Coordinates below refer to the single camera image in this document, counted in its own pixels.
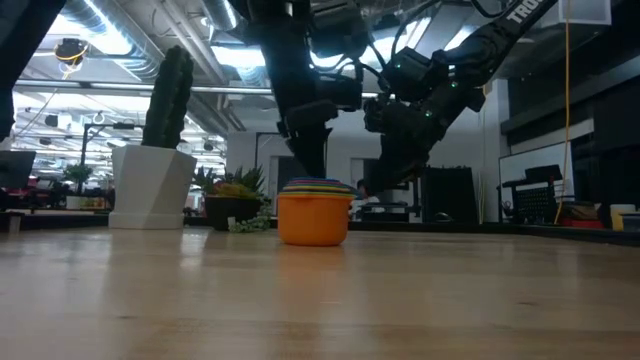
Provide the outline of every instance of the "orange bowl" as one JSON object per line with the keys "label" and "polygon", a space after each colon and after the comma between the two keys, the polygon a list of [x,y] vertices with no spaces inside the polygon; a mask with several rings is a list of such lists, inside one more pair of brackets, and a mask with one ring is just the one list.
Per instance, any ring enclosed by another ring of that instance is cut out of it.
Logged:
{"label": "orange bowl", "polygon": [[278,196],[278,232],[285,244],[337,246],[347,238],[352,197]]}

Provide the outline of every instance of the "plant pot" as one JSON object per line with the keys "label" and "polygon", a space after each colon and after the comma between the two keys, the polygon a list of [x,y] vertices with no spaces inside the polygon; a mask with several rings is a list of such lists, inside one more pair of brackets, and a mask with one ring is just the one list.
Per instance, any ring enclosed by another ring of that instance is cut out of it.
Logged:
{"label": "plant pot", "polygon": [[118,200],[109,227],[180,229],[197,160],[173,149],[127,145],[113,150]]}
{"label": "plant pot", "polygon": [[208,196],[205,199],[207,222],[218,231],[229,231],[229,218],[236,222],[251,220],[258,215],[262,202],[257,199]]}
{"label": "plant pot", "polygon": [[82,196],[67,196],[67,210],[80,210],[84,204]]}

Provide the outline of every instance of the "cactus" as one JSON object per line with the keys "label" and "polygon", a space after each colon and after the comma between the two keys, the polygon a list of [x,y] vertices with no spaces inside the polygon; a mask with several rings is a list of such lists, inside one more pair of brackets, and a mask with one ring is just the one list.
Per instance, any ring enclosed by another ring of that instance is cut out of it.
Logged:
{"label": "cactus", "polygon": [[160,65],[147,111],[142,145],[175,149],[184,130],[184,117],[193,85],[193,61],[179,46],[169,51]]}

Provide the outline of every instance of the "table surface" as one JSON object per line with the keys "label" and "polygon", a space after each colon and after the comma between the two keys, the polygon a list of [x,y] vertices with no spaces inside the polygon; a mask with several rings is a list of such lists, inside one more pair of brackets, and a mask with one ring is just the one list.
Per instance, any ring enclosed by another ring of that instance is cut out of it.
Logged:
{"label": "table surface", "polygon": [[637,359],[640,250],[524,236],[23,232],[0,350],[29,359]]}

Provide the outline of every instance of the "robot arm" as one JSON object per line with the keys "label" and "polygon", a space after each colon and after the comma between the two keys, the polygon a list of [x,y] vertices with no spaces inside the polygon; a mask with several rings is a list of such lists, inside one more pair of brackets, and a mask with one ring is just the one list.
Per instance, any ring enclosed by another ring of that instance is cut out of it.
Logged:
{"label": "robot arm", "polygon": [[[459,47],[436,51],[431,59],[411,48],[392,55],[380,74],[386,91],[364,104],[366,129],[382,134],[380,160],[365,174],[369,194],[418,175],[431,148],[460,113],[482,108],[481,87],[556,2],[515,0]],[[325,123],[338,110],[355,111],[362,104],[363,65],[357,60],[370,35],[359,7],[352,0],[323,2],[313,9],[309,0],[231,3],[249,21],[248,38],[262,49],[280,111],[279,132],[307,173],[324,177],[324,148],[331,132]],[[355,79],[314,68],[310,50],[320,57],[343,54],[352,59]]]}

